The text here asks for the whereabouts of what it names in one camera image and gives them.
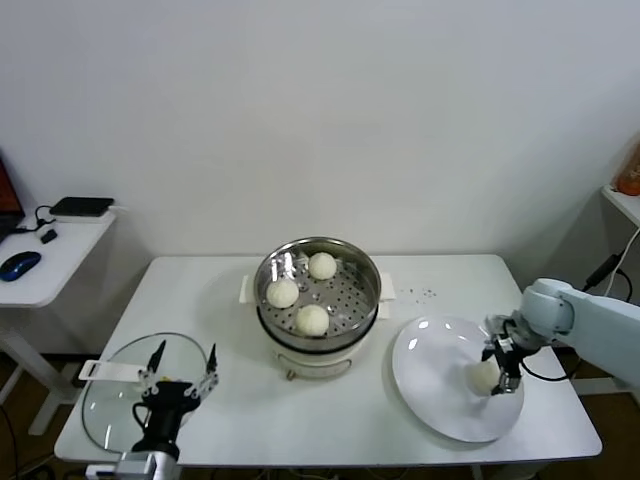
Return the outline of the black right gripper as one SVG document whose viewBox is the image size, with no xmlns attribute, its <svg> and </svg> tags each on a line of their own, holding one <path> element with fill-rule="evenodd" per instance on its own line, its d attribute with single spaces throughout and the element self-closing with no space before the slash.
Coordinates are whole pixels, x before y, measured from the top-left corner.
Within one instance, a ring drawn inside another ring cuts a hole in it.
<svg viewBox="0 0 640 480">
<path fill-rule="evenodd" d="M 510 337 L 495 337 L 485 342 L 481 361 L 485 362 L 492 356 L 495 356 L 501 370 L 498 383 L 492 388 L 492 395 L 515 393 L 521 382 L 521 349 Z"/>
</svg>

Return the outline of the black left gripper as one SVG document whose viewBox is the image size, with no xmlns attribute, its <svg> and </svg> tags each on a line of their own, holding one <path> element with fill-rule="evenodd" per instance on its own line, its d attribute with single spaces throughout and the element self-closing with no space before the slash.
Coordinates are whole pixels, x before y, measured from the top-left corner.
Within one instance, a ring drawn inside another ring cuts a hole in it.
<svg viewBox="0 0 640 480">
<path fill-rule="evenodd" d="M 143 436 L 130 449 L 131 452 L 179 453 L 177 437 L 183 417 L 199 407 L 199 398 L 206 398 L 218 385 L 216 345 L 207 359 L 204 376 L 195 382 L 158 383 L 156 374 L 166 341 L 152 353 L 144 369 L 138 371 L 142 400 L 132 406 L 132 415 Z"/>
</svg>

